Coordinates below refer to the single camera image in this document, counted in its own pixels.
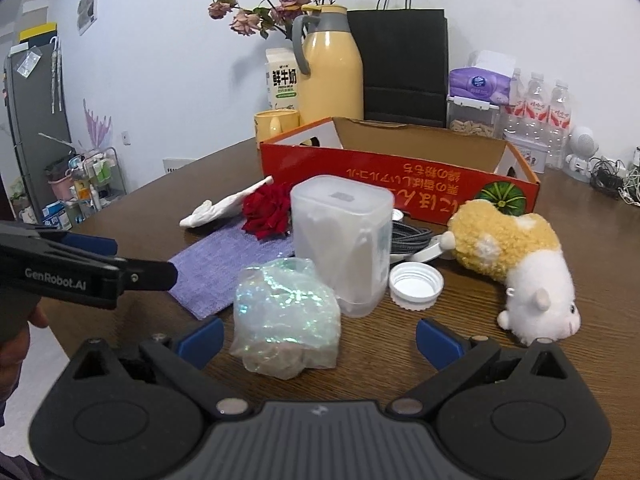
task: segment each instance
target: bottle cap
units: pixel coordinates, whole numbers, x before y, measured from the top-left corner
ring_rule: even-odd
[[[398,264],[389,273],[391,299],[406,310],[433,306],[444,288],[444,278],[434,267],[418,262]]]

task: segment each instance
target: white plush head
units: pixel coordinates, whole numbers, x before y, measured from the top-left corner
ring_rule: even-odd
[[[580,328],[574,282],[561,251],[541,250],[510,270],[505,282],[507,304],[498,324],[525,345],[540,337],[554,341]]]

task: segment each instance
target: white floor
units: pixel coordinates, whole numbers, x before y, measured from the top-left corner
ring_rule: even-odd
[[[34,462],[29,449],[29,424],[38,406],[69,359],[50,329],[31,326],[31,348],[22,365],[20,385],[7,402],[6,425],[0,428],[0,451]]]

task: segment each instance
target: water bottle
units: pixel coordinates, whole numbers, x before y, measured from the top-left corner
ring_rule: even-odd
[[[547,142],[545,123],[549,114],[549,103],[544,87],[545,76],[539,72],[531,73],[531,81],[525,96],[524,136],[531,140]]]
[[[556,81],[556,87],[551,92],[551,105],[548,118],[549,151],[546,164],[552,168],[562,168],[564,146],[567,132],[571,123],[571,104],[569,100],[569,85],[564,81]]]
[[[502,110],[504,114],[503,133],[516,135],[520,133],[520,122],[524,117],[524,97],[524,85],[520,78],[520,69],[516,68],[511,77],[509,104]]]

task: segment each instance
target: refrigerator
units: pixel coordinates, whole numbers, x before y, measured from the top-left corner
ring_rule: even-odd
[[[63,103],[62,111],[58,107],[57,97],[54,112],[51,111],[53,45],[46,44],[39,49],[42,57],[27,78],[16,72],[27,51],[9,55],[4,61],[4,73],[6,74],[5,105],[9,116],[15,158],[36,219],[42,222],[42,209],[57,200],[49,185],[45,168],[68,155],[70,148],[38,133],[42,132],[66,142],[70,142],[70,135],[64,99],[60,100]]]

